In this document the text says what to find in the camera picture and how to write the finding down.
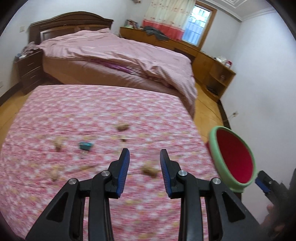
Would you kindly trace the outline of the person's right hand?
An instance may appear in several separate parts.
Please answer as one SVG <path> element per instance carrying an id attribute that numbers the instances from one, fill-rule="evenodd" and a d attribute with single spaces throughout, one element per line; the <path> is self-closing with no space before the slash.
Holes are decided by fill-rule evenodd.
<path id="1" fill-rule="evenodd" d="M 273 204 L 267 205 L 266 209 L 268 211 L 268 214 L 261 224 L 261 227 L 265 229 L 272 226 L 273 222 L 276 220 L 276 215 L 277 215 Z M 278 234 L 284 229 L 284 227 L 285 227 L 285 223 L 282 222 L 281 224 L 278 224 L 276 227 L 274 227 L 274 232 Z"/>

